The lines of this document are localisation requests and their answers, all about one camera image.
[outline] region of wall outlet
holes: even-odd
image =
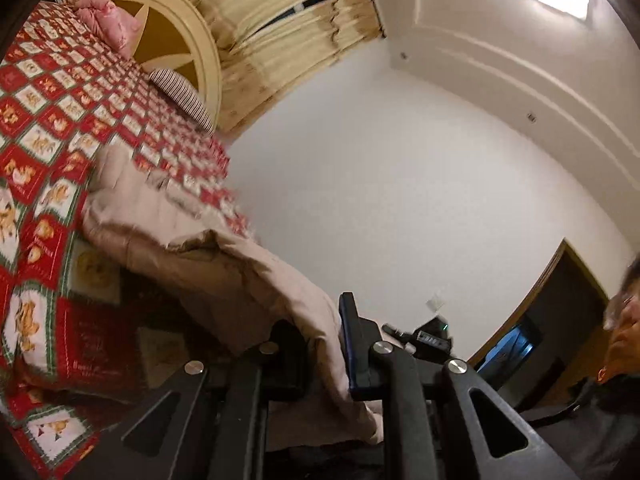
[[[444,300],[437,294],[434,294],[426,304],[429,307],[429,310],[434,314],[437,314],[437,312],[444,306]]]

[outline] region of wooden door frame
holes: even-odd
[[[546,285],[551,274],[555,270],[558,262],[562,258],[562,256],[568,256],[571,260],[578,266],[584,277],[588,280],[591,286],[597,291],[598,295],[602,298],[604,304],[609,302],[609,297],[604,292],[604,289],[596,279],[596,277],[591,273],[589,268],[586,266],[584,261],[578,256],[578,253],[575,252],[575,249],[571,247],[571,244],[564,238],[560,245],[556,249],[556,253],[554,257],[551,258],[551,261],[546,266],[545,270],[542,272],[536,284],[529,291],[529,293],[525,296],[524,300],[519,304],[516,310],[509,316],[507,321],[505,321],[502,326],[497,330],[497,332],[492,335],[489,340],[482,345],[482,347],[472,355],[471,359],[469,359],[468,363],[472,366],[476,366],[488,353],[489,351],[502,339],[509,330],[511,330],[523,314],[527,311],[527,309],[531,306],[531,303],[537,298],[540,291]]]

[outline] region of doorway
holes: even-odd
[[[607,302],[563,240],[527,297],[469,362],[519,412],[567,402],[574,384],[602,368]]]

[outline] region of silver screw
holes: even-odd
[[[278,344],[273,341],[266,341],[260,345],[262,355],[274,355],[278,353],[278,350],[280,350]]]
[[[189,375],[201,374],[204,371],[204,364],[201,361],[189,361],[184,365],[184,371]]]
[[[373,343],[373,351],[378,354],[391,354],[394,351],[394,346],[386,341],[376,341]]]
[[[466,363],[460,359],[452,359],[447,363],[447,367],[455,374],[463,374],[468,369]]]

